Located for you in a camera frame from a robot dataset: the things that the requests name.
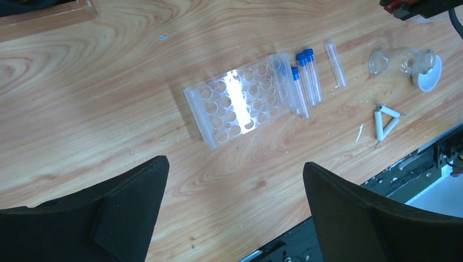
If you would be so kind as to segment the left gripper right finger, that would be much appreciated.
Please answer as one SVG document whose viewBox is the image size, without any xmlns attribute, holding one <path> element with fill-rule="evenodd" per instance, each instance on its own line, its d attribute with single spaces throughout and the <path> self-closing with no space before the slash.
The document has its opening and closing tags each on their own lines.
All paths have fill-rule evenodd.
<svg viewBox="0 0 463 262">
<path fill-rule="evenodd" d="M 314 162 L 305 192 L 324 261 L 462 261 L 462 219 L 391 200 Z"/>
</svg>

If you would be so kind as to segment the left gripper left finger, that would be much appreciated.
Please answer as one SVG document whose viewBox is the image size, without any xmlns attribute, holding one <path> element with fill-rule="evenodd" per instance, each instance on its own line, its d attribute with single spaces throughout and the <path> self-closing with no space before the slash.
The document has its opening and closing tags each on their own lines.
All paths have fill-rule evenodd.
<svg viewBox="0 0 463 262">
<path fill-rule="evenodd" d="M 144 261 L 169 161 L 156 156 L 36 207 L 1 211 L 1 261 Z"/>
</svg>

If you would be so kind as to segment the clear glass test tube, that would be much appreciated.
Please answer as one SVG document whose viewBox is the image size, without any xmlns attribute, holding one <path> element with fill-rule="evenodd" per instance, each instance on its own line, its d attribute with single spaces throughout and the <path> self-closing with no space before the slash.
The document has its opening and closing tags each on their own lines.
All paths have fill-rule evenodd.
<svg viewBox="0 0 463 262">
<path fill-rule="evenodd" d="M 334 71 L 334 75 L 335 75 L 338 86 L 346 87 L 347 82 L 346 82 L 343 66 L 339 58 L 335 43 L 332 40 L 328 40 L 325 43 L 325 48 L 328 53 L 328 57 L 329 57 L 332 69 Z"/>
</svg>

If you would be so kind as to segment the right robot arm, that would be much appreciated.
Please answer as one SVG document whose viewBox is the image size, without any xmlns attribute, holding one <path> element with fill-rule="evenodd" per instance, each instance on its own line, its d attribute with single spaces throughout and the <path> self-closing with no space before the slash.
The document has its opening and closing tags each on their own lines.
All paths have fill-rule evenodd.
<svg viewBox="0 0 463 262">
<path fill-rule="evenodd" d="M 379 5 L 402 21 L 417 15 L 428 19 L 447 12 L 452 26 L 462 38 L 462 23 L 455 12 L 455 8 L 462 5 L 462 0 L 380 0 Z"/>
</svg>

